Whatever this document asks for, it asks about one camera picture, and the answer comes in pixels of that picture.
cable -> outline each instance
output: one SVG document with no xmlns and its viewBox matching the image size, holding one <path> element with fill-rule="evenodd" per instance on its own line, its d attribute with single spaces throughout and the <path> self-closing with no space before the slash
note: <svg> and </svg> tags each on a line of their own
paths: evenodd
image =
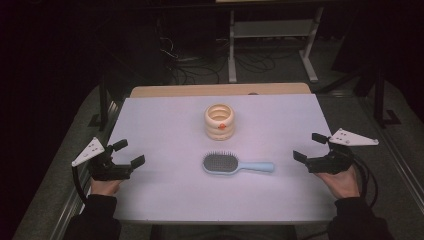
<svg viewBox="0 0 424 240">
<path fill-rule="evenodd" d="M 355 160 L 357 162 L 359 162 L 362 166 L 365 167 L 366 171 L 371 176 L 371 179 L 372 179 L 372 181 L 374 183 L 374 188 L 375 188 L 374 189 L 374 197 L 373 197 L 373 199 L 372 199 L 372 201 L 370 203 L 370 207 L 372 208 L 372 207 L 374 207 L 374 205 L 375 205 L 375 203 L 377 202 L 377 199 L 378 199 L 378 183 L 377 183 L 377 179 L 374 176 L 374 173 L 369 169 L 368 165 L 364 162 L 364 160 L 362 160 L 359 156 L 356 156 L 356 155 L 355 155 Z"/>
<path fill-rule="evenodd" d="M 74 178 L 74 185 L 75 188 L 77 190 L 77 193 L 79 195 L 79 197 L 81 198 L 81 201 L 86 204 L 87 203 L 87 197 L 84 194 L 84 190 L 81 188 L 81 183 L 79 180 L 79 175 L 78 175 L 78 167 L 72 167 L 72 176 Z"/>
</svg>

white table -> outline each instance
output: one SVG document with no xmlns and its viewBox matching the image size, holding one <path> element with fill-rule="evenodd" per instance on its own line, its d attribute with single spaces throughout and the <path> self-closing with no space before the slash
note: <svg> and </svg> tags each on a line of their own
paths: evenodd
<svg viewBox="0 0 424 240">
<path fill-rule="evenodd" d="M 215 103 L 230 105 L 236 132 L 213 141 L 203 113 Z M 334 198 L 306 167 L 293 160 L 328 153 L 311 140 L 330 135 L 313 94 L 147 97 L 126 99 L 109 144 L 128 140 L 116 164 L 145 155 L 146 163 L 121 184 L 115 217 L 144 223 L 301 224 L 329 221 Z M 229 151 L 240 161 L 271 161 L 273 173 L 207 174 L 205 154 Z"/>
</svg>

hairbrush bristles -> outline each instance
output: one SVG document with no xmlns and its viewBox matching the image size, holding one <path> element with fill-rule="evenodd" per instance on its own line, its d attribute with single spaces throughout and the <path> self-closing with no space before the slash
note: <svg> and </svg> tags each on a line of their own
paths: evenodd
<svg viewBox="0 0 424 240">
<path fill-rule="evenodd" d="M 210 152 L 203 160 L 203 167 L 208 172 L 232 173 L 237 170 L 238 159 L 230 152 Z"/>
</svg>

metal stand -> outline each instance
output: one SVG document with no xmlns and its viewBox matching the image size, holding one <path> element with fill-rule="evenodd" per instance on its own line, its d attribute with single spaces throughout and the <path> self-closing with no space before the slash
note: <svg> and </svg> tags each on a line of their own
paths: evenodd
<svg viewBox="0 0 424 240">
<path fill-rule="evenodd" d="M 256 21 L 234 22 L 234 11 L 230 16 L 230 53 L 228 57 L 228 75 L 230 83 L 237 83 L 236 66 L 234 60 L 234 39 L 247 37 L 308 37 L 303 50 L 299 51 L 303 66 L 312 83 L 318 77 L 309 60 L 309 54 L 315 40 L 318 26 L 324 8 L 317 9 L 314 19 L 283 20 L 283 21 Z"/>
<path fill-rule="evenodd" d="M 305 67 L 305 70 L 308 73 L 309 81 L 311 81 L 312 83 L 318 82 L 318 77 L 315 73 L 314 68 L 312 67 L 311 61 L 309 60 L 309 54 L 311 52 L 312 44 L 314 43 L 315 36 L 317 34 L 317 30 L 318 30 L 319 23 L 321 21 L 321 16 L 322 16 L 323 10 L 324 10 L 324 8 L 322 8 L 322 7 L 318 8 L 318 10 L 315 14 L 314 22 L 313 22 L 313 24 L 311 26 L 311 30 L 309 32 L 308 39 L 306 40 L 305 49 L 299 51 L 300 58 L 302 59 L 302 62 L 303 62 L 303 66 Z"/>
</svg>

cup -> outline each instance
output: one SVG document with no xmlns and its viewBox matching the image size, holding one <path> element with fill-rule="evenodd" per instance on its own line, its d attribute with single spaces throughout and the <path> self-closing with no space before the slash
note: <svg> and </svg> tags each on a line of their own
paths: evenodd
<svg viewBox="0 0 424 240">
<path fill-rule="evenodd" d="M 205 111 L 205 130 L 216 141 L 229 139 L 234 134 L 234 111 L 223 103 L 214 104 Z"/>
</svg>

